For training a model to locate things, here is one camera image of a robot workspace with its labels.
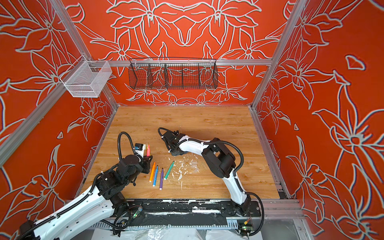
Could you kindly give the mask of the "pink marker pen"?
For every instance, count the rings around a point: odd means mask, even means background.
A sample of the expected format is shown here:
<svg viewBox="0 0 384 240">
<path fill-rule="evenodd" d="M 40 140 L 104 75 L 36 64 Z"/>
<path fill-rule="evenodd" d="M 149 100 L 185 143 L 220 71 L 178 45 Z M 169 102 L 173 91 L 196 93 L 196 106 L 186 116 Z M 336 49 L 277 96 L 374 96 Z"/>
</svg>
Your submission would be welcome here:
<svg viewBox="0 0 384 240">
<path fill-rule="evenodd" d="M 150 145 L 148 144 L 147 145 L 147 157 L 149 157 L 151 155 L 151 151 L 150 151 Z"/>
</svg>

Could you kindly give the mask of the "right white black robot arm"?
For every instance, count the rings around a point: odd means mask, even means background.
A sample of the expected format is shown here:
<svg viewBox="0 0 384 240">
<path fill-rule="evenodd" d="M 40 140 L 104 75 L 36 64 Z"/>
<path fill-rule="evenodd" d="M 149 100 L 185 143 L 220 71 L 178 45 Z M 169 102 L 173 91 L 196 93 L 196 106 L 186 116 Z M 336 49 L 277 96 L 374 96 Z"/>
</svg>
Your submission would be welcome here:
<svg viewBox="0 0 384 240">
<path fill-rule="evenodd" d="M 251 196 L 246 193 L 237 174 L 244 164 L 244 156 L 239 148 L 218 138 L 211 141 L 197 140 L 165 128 L 158 128 L 158 133 L 172 156 L 187 153 L 202 156 L 211 172 L 224 181 L 234 211 L 241 216 L 249 213 Z"/>
</svg>

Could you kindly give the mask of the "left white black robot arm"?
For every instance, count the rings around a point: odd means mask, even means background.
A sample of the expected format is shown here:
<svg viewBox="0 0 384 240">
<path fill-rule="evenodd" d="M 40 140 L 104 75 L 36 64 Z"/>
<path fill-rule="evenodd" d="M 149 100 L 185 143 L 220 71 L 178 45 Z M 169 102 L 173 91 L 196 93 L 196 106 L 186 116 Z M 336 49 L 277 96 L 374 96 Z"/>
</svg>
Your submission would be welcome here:
<svg viewBox="0 0 384 240">
<path fill-rule="evenodd" d="M 64 240 L 106 218 L 132 215 L 132 207 L 122 194 L 135 184 L 139 174 L 150 172 L 153 156 L 128 155 L 105 172 L 95 176 L 81 195 L 49 216 L 23 223 L 20 240 Z"/>
</svg>

